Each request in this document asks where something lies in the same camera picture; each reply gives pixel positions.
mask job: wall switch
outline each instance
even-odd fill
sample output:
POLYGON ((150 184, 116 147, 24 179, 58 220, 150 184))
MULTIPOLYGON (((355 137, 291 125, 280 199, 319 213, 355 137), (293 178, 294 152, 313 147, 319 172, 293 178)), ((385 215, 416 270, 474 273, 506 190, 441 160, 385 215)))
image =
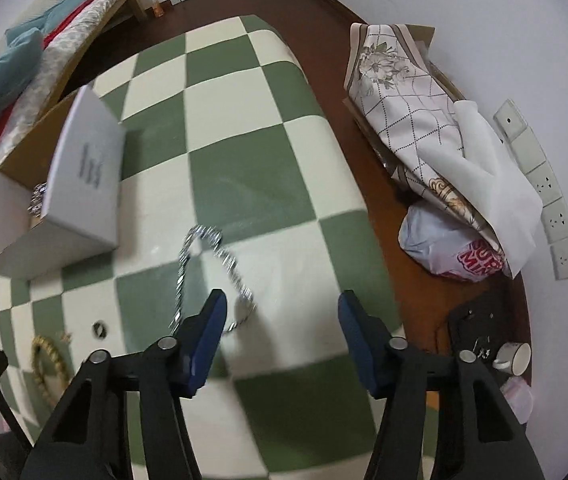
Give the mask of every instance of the wall switch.
POLYGON ((533 188, 535 188, 535 191, 539 193, 539 198, 542 199, 542 205, 549 205, 551 202, 562 197, 560 185, 557 183, 555 173, 553 173, 548 161, 528 173, 526 178, 528 178, 528 181, 532 184, 533 188))
POLYGON ((546 155, 530 126, 510 141, 510 147, 522 173, 529 173, 546 160, 546 155))
POLYGON ((497 110, 493 119, 499 124, 509 140, 515 139, 527 126, 522 114, 520 114, 515 103, 510 99, 504 101, 504 104, 497 110))
POLYGON ((551 245, 551 257, 555 268, 555 279, 568 278, 568 238, 551 245))
POLYGON ((568 208, 563 198, 551 202, 542 209, 542 225, 548 243, 568 238, 568 208))

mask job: white box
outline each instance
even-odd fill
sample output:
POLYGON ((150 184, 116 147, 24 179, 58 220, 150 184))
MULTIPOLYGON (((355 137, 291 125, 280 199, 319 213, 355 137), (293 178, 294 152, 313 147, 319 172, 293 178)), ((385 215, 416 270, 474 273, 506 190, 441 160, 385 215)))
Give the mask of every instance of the white box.
POLYGON ((125 136, 87 86, 26 134, 0 165, 0 275, 30 280, 116 248, 125 136), (37 223, 28 206, 43 182, 37 223))

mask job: mug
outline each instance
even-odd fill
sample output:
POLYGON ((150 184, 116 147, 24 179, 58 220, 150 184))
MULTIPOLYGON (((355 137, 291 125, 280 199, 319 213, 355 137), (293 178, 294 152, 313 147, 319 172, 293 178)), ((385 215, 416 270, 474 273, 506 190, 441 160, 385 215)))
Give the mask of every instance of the mug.
POLYGON ((504 343, 493 361, 493 368, 510 375, 522 375, 530 362, 528 343, 504 343))

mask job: green and white tablecloth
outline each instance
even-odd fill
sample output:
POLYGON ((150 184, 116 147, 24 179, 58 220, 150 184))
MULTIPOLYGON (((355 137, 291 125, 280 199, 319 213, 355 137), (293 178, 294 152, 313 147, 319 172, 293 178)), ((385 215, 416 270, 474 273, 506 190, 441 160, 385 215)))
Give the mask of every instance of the green and white tablecloth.
MULTIPOLYGON (((33 381, 32 338, 51 336, 75 371, 98 348, 144 350, 168 333, 184 236, 214 225, 258 308, 222 338, 208 382, 183 401, 203 476, 363 478, 383 402, 357 380, 339 292, 353 288, 390 330, 400 320, 362 196, 295 57, 272 27, 242 16, 132 56, 94 90, 128 130, 120 246, 30 283, 0 277, 9 362, 0 383, 22 426, 34 439, 49 415, 33 381), (98 320, 103 340, 93 335, 98 320)), ((233 305, 219 261, 195 252, 186 313, 213 287, 233 305)), ((129 400, 142 479, 138 397, 129 400)), ((430 470, 437 413, 427 411, 430 470)))

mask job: brown floor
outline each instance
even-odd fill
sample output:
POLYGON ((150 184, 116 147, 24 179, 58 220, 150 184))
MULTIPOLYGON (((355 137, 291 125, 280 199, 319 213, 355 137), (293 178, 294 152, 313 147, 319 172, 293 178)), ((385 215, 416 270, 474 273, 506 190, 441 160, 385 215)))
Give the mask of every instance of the brown floor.
MULTIPOLYGON (((82 59, 68 89, 85 84, 99 73, 160 41, 224 18, 256 14, 273 25, 300 61, 326 113, 355 180, 363 193, 371 224, 379 238, 391 275, 407 337, 416 345, 437 351, 448 347, 442 330, 446 315, 462 301, 488 286, 501 286, 494 277, 478 284, 436 278, 400 248, 397 234, 406 208, 396 199, 394 184, 342 104, 343 79, 349 59, 350 20, 324 0, 187 0, 159 19, 139 24, 128 20, 102 34, 82 59)), ((523 290, 517 294, 523 340, 530 341, 523 290)))

